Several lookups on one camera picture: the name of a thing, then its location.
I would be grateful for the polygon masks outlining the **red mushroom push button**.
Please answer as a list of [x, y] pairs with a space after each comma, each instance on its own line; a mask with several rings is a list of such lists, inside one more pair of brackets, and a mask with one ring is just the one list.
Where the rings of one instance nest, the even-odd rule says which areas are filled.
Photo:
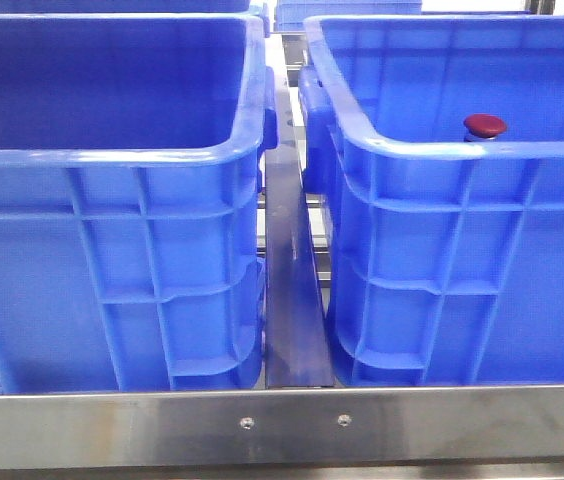
[[463, 124], [466, 128], [466, 142], [494, 141], [508, 130], [504, 120], [486, 113], [471, 114], [464, 119]]

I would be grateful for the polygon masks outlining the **blue plastic bin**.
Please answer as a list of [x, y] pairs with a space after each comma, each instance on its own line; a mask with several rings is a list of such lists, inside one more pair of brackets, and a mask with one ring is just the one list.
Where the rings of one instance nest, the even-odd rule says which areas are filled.
[[248, 389], [261, 21], [0, 14], [0, 395]]
[[[564, 383], [564, 16], [314, 16], [341, 383]], [[500, 117], [494, 141], [464, 119]]]

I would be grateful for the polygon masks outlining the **stainless steel front rail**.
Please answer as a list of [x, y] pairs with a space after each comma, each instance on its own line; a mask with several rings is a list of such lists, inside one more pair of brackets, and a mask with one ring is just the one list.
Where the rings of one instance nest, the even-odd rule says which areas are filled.
[[0, 396], [0, 469], [564, 457], [564, 385]]

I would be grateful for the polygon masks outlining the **blue bin rear left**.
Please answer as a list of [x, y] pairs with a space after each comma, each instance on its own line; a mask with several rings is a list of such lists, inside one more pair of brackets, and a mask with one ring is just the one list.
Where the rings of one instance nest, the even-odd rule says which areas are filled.
[[244, 0], [0, 0], [0, 14], [226, 13], [259, 17], [269, 25], [265, 1]]

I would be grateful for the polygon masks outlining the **blue plastic bin right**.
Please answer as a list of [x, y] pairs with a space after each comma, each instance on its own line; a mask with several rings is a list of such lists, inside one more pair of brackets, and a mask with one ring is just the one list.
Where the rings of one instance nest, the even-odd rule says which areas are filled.
[[[314, 16], [341, 383], [564, 383], [564, 16]], [[500, 117], [494, 141], [464, 119]]]

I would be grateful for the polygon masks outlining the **blue plastic bin left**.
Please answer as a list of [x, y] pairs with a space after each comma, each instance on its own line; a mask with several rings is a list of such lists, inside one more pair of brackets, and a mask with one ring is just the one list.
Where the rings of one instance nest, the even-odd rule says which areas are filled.
[[0, 14], [0, 395], [248, 389], [261, 21]]

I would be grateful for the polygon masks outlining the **blue bin rear right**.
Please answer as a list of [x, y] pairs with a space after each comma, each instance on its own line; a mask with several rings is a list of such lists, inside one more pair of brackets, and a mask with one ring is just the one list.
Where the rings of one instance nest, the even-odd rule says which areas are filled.
[[274, 30], [296, 32], [311, 16], [420, 14], [422, 2], [415, 0], [282, 0], [274, 13]]

